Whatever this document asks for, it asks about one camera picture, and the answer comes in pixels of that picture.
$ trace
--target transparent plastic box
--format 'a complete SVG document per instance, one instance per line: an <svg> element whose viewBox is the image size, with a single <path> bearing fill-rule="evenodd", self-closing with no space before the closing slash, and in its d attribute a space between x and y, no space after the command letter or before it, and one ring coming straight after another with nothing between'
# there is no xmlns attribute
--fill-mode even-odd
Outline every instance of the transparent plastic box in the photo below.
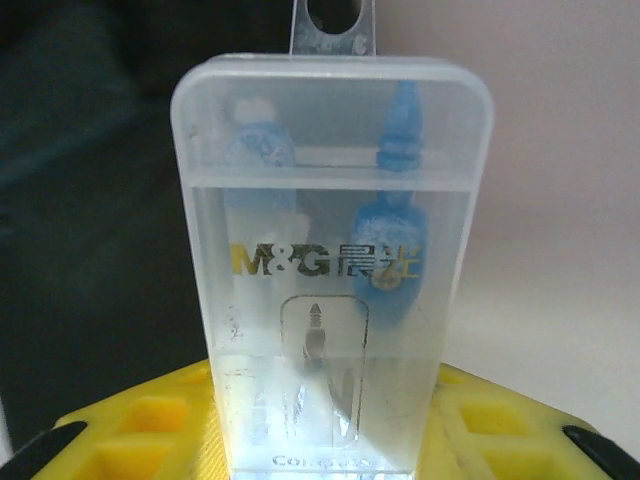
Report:
<svg viewBox="0 0 640 480"><path fill-rule="evenodd" d="M222 56L171 117L232 477L411 478L484 84L431 59Z"/></svg>

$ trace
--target dark fabric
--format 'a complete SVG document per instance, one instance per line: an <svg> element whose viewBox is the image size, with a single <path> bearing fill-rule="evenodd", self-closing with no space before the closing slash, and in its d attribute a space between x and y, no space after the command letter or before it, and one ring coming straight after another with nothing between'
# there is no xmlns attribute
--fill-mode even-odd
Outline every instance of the dark fabric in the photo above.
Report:
<svg viewBox="0 0 640 480"><path fill-rule="evenodd" d="M326 0L323 22L355 19ZM206 357L169 128L191 66L286 52L291 0L0 1L0 397L14 448Z"/></svg>

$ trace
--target yellow grid holder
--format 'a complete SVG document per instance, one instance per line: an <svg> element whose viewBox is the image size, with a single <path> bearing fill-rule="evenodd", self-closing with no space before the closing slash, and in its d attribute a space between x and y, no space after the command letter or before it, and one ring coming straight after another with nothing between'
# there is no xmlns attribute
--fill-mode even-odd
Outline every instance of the yellow grid holder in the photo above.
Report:
<svg viewBox="0 0 640 480"><path fill-rule="evenodd" d="M61 418L88 425L34 480L226 480L203 361ZM448 365L418 480L610 480L562 431L584 421Z"/></svg>

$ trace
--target white wall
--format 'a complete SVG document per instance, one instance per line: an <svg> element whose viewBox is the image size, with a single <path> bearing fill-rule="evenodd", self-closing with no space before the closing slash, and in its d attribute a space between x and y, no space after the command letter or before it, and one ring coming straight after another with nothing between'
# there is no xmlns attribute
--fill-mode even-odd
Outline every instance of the white wall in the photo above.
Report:
<svg viewBox="0 0 640 480"><path fill-rule="evenodd" d="M444 360L640 459L640 2L377 1L381 54L462 64L496 104Z"/></svg>
<svg viewBox="0 0 640 480"><path fill-rule="evenodd" d="M640 2L378 0L378 24L382 54L446 57L487 82L481 209L639 213Z"/></svg>

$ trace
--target black rubber edge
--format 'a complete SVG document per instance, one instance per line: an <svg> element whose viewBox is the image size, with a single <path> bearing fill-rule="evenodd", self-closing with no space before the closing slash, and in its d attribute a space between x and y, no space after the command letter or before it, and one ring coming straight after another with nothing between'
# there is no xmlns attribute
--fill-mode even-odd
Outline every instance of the black rubber edge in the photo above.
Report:
<svg viewBox="0 0 640 480"><path fill-rule="evenodd" d="M73 422L41 433L0 468L0 480L31 480L86 427L85 422Z"/></svg>
<svg viewBox="0 0 640 480"><path fill-rule="evenodd" d="M575 425L562 431L613 480L640 479L640 463L613 441Z"/></svg>

